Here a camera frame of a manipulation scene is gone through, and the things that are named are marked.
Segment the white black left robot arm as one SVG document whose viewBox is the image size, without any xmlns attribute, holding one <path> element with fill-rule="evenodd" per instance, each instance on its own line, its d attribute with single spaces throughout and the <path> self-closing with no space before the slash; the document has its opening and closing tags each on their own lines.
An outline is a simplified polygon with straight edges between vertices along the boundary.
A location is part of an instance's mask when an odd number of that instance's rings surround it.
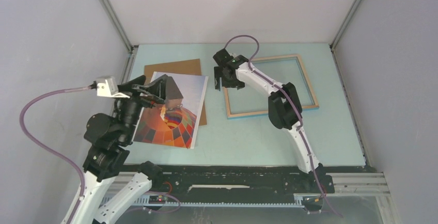
<svg viewBox="0 0 438 224">
<path fill-rule="evenodd" d="M 108 203 L 101 204 L 130 154 L 125 148 L 133 143 L 141 111 L 165 103 L 169 82 L 170 77 L 163 75 L 146 83 L 141 75 L 118 85 L 114 77 L 103 76 L 90 85 L 97 96 L 115 100 L 115 113 L 94 114 L 87 122 L 84 139 L 91 147 L 76 194 L 79 201 L 71 204 L 63 223 L 115 223 L 136 198 L 161 189 L 163 171 L 147 161 L 138 165 L 133 178 Z"/>
</svg>

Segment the hot air balloon photo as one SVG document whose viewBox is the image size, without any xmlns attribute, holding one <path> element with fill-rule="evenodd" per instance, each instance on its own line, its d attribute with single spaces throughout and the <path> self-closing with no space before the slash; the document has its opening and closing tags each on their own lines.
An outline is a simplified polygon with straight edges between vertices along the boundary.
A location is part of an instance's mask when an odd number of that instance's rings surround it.
<svg viewBox="0 0 438 224">
<path fill-rule="evenodd" d="M 174 78 L 167 76 L 165 103 L 142 109 L 133 141 L 193 149 L 199 119 L 183 107 L 183 94 Z"/>
</svg>

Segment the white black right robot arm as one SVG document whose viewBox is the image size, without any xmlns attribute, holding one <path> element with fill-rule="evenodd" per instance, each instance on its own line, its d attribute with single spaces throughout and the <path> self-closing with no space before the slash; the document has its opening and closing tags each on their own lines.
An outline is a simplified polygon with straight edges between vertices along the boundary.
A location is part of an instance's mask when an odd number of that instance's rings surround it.
<svg viewBox="0 0 438 224">
<path fill-rule="evenodd" d="M 226 49 L 216 52 L 213 59 L 217 64 L 214 67 L 215 89 L 251 86 L 267 97 L 270 122 L 291 139 L 296 164 L 304 174 L 300 178 L 301 187 L 307 192 L 319 188 L 320 177 L 325 175 L 325 171 L 307 140 L 302 106 L 295 85 L 276 82 L 259 71 L 246 57 L 233 56 Z"/>
</svg>

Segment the wooden picture frame with glass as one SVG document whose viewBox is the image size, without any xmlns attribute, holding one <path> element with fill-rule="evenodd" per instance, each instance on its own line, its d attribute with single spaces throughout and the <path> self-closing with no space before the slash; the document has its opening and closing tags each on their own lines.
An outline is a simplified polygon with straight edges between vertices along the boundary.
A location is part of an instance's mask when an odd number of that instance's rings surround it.
<svg viewBox="0 0 438 224">
<path fill-rule="evenodd" d="M 268 96 L 271 91 L 292 83 L 299 96 L 302 110 L 319 109 L 320 104 L 299 54 L 259 57 L 252 60 L 253 68 L 265 74 L 269 81 L 250 74 L 250 81 L 242 89 L 223 88 L 228 119 L 265 116 L 268 114 Z"/>
</svg>

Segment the left aluminium corner post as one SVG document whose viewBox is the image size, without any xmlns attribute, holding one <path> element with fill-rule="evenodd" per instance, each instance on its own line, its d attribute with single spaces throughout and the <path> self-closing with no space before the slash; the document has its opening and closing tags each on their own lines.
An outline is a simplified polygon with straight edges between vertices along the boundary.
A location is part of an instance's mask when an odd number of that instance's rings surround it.
<svg viewBox="0 0 438 224">
<path fill-rule="evenodd" d="M 127 49 L 129 53 L 133 51 L 134 45 L 131 43 L 131 41 L 128 38 L 128 35 L 111 3 L 110 0 L 99 0 L 101 3 L 105 13 L 107 14 L 110 22 L 114 26 L 118 36 L 120 37 L 124 47 Z"/>
</svg>

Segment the aluminium corner post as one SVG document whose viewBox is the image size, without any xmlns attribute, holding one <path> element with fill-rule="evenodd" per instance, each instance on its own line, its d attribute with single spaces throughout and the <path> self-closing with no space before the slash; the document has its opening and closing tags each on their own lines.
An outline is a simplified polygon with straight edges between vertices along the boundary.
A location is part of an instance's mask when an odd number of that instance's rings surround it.
<svg viewBox="0 0 438 224">
<path fill-rule="evenodd" d="M 330 44 L 330 49 L 331 51 L 335 51 L 336 47 L 338 46 L 338 44 L 340 43 L 342 37 L 344 36 L 346 30 L 348 29 L 351 21 L 353 20 L 356 12 L 358 11 L 361 3 L 363 2 L 363 0 L 354 0 L 352 5 L 350 6 L 347 15 L 345 16 L 344 20 L 342 21 L 336 35 L 334 36 L 331 44 Z"/>
<path fill-rule="evenodd" d="M 134 45 L 131 43 L 131 41 L 128 38 L 128 35 L 111 3 L 110 0 L 99 0 L 101 3 L 105 13 L 107 14 L 110 22 L 114 26 L 118 36 L 120 37 L 124 47 L 127 49 L 129 53 L 133 51 Z"/>
</svg>

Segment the right aluminium corner post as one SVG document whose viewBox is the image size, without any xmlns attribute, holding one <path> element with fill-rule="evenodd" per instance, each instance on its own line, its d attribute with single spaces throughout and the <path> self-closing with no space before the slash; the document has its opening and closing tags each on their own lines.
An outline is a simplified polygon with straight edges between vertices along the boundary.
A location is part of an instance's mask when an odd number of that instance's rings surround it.
<svg viewBox="0 0 438 224">
<path fill-rule="evenodd" d="M 344 36 L 346 30 L 348 29 L 351 21 L 353 20 L 356 12 L 358 11 L 361 3 L 363 2 L 363 0 L 354 0 L 352 5 L 350 6 L 347 15 L 345 16 L 344 20 L 342 21 L 336 35 L 334 36 L 331 44 L 330 44 L 330 49 L 331 51 L 335 51 L 336 47 L 338 46 L 338 44 L 340 43 L 342 37 Z"/>
</svg>

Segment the brown cardboard backing board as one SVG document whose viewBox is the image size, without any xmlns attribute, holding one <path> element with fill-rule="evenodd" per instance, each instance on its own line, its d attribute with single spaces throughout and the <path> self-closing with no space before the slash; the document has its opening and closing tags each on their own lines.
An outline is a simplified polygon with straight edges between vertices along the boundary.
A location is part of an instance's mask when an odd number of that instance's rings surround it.
<svg viewBox="0 0 438 224">
<path fill-rule="evenodd" d="M 146 65 L 144 74 L 147 82 L 163 74 L 172 76 L 183 94 L 183 107 L 197 115 L 200 126 L 207 125 L 204 99 L 208 77 L 202 75 L 200 59 Z"/>
</svg>

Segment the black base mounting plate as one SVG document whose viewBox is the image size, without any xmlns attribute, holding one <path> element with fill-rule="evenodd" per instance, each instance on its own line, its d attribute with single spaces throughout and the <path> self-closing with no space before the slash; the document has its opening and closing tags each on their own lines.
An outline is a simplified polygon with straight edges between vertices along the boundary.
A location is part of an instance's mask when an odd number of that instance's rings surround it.
<svg viewBox="0 0 438 224">
<path fill-rule="evenodd" d="M 334 193 L 324 170 L 304 173 L 296 166 L 171 166 L 125 165 L 122 172 L 144 172 L 152 190 L 170 192 L 181 203 L 292 204 L 296 194 Z"/>
</svg>

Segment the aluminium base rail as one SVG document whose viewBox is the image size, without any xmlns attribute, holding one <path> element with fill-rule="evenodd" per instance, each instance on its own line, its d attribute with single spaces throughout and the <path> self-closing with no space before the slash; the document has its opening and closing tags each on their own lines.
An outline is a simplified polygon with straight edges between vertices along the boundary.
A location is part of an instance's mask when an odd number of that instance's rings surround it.
<svg viewBox="0 0 438 224">
<path fill-rule="evenodd" d="M 334 183 L 334 193 L 327 197 L 381 197 L 389 195 L 389 188 L 382 173 L 329 173 Z M 181 203 L 176 197 L 143 195 L 133 200 L 133 206 L 201 206 L 201 207 L 304 207 L 321 206 L 321 195 L 296 194 L 292 204 L 199 204 Z"/>
</svg>

